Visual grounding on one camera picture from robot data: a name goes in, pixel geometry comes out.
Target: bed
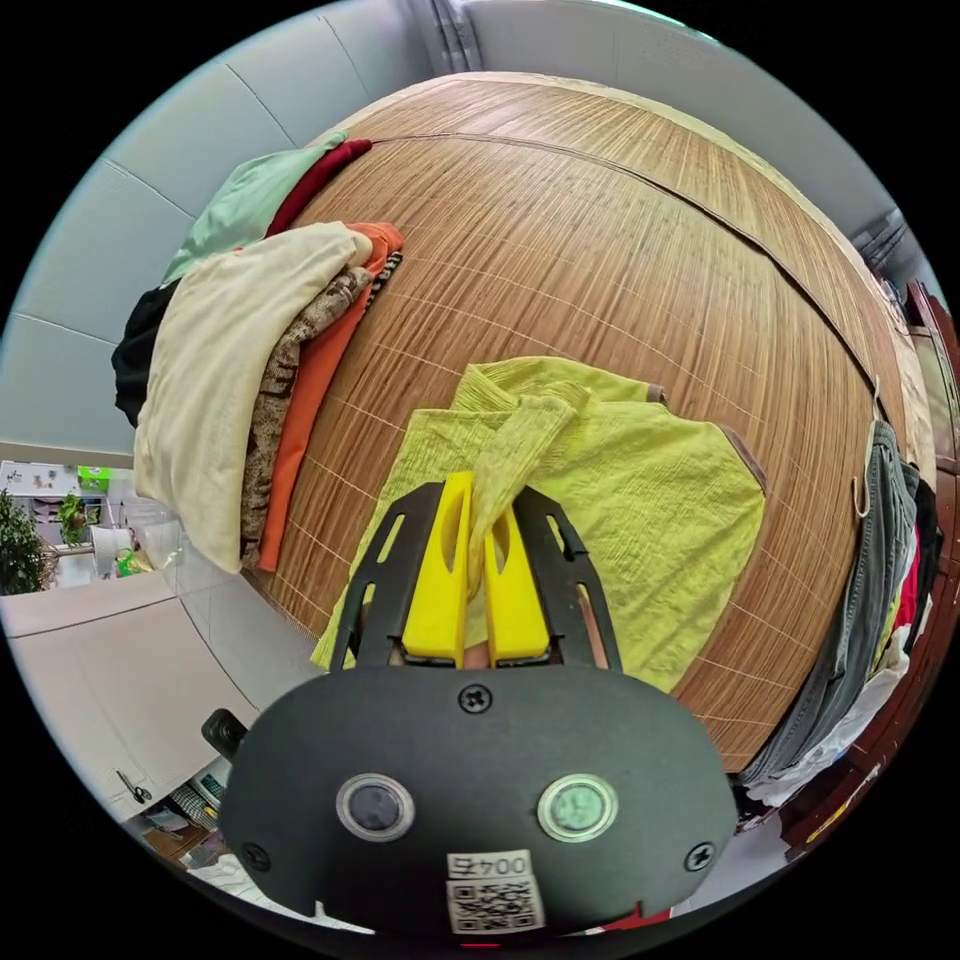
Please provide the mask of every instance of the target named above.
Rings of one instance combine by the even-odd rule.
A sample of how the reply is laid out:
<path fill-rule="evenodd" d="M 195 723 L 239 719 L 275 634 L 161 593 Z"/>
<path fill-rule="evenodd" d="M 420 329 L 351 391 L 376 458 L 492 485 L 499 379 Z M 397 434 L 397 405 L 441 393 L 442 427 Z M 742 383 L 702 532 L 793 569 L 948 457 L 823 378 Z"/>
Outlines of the bed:
<path fill-rule="evenodd" d="M 404 259 L 330 386 L 258 589 L 322 632 L 410 413 L 446 406 L 467 363 L 558 355 L 662 384 L 676 413 L 736 430 L 769 481 L 750 563 L 674 690 L 741 769 L 843 591 L 877 379 L 905 443 L 878 285 L 762 160 L 621 91 L 457 74 L 345 126 L 373 148 L 298 224 L 389 221 Z"/>

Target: wooden cabinet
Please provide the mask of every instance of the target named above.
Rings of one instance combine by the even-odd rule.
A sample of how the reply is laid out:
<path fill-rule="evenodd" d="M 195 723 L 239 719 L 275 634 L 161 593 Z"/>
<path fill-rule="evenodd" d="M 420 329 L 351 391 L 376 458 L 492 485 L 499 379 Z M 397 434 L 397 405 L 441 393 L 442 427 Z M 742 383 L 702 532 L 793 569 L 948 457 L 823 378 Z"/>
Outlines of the wooden cabinet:
<path fill-rule="evenodd" d="M 176 599 L 12 643 L 54 739 L 119 820 L 143 810 L 131 789 L 160 800 L 216 758 L 200 735 L 215 709 L 256 717 Z"/>

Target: green plant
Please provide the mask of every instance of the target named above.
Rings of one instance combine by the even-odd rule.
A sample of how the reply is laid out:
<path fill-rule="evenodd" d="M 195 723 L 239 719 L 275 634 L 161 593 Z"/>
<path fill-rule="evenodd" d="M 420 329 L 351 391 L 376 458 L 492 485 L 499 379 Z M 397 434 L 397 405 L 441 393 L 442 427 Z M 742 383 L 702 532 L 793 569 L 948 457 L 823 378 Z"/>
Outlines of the green plant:
<path fill-rule="evenodd" d="M 68 547 L 84 543 L 87 536 L 87 515 L 83 502 L 76 494 L 68 493 L 57 510 L 56 518 L 60 524 L 60 536 Z"/>
<path fill-rule="evenodd" d="M 47 558 L 33 518 L 0 491 L 0 596 L 43 589 Z"/>

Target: gray jeans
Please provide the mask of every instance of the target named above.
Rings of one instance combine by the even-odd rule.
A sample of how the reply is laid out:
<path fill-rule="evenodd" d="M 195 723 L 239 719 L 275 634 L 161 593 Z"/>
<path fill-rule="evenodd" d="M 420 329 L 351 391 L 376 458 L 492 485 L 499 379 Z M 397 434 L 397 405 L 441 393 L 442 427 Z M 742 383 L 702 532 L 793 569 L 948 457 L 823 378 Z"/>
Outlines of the gray jeans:
<path fill-rule="evenodd" d="M 919 473 L 900 459 L 889 424 L 877 422 L 867 467 L 870 512 L 830 632 L 790 710 L 743 770 L 746 787 L 812 750 L 853 706 L 870 673 L 887 613 L 906 573 L 917 519 Z"/>

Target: white wall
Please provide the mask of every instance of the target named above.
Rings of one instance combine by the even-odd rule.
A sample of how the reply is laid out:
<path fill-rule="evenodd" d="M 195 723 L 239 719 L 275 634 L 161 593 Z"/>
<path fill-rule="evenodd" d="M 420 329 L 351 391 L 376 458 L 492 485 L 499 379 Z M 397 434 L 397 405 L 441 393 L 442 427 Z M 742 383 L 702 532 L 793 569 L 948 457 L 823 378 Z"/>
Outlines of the white wall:
<path fill-rule="evenodd" d="M 848 237 L 894 201 L 847 142 L 752 61 L 608 0 L 465 0 L 486 70 L 604 83 L 709 123 L 791 180 Z"/>
<path fill-rule="evenodd" d="M 0 352 L 0 443 L 130 453 L 110 355 L 230 171 L 431 76 L 402 0 L 348 0 L 227 51 L 155 103 L 81 181 L 24 280 Z"/>

